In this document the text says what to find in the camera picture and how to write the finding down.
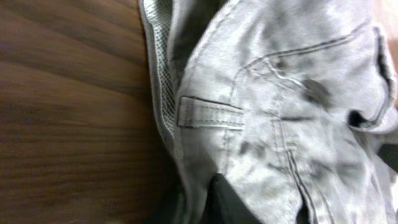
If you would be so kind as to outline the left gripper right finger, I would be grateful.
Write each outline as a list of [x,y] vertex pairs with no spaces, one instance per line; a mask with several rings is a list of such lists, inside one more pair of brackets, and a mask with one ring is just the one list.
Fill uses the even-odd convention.
[[396,173],[398,173],[398,146],[396,144],[383,144],[378,156]]

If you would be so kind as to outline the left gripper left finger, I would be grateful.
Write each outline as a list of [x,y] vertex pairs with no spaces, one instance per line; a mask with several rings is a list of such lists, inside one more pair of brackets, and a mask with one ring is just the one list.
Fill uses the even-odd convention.
[[205,210],[200,224],[260,224],[222,174],[209,184]]

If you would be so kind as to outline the grey shorts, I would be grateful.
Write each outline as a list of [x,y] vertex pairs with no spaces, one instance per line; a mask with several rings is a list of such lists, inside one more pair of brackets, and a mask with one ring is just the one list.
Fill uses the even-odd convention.
[[200,223],[222,174],[260,223],[396,223],[397,75],[360,0],[141,0],[155,120]]

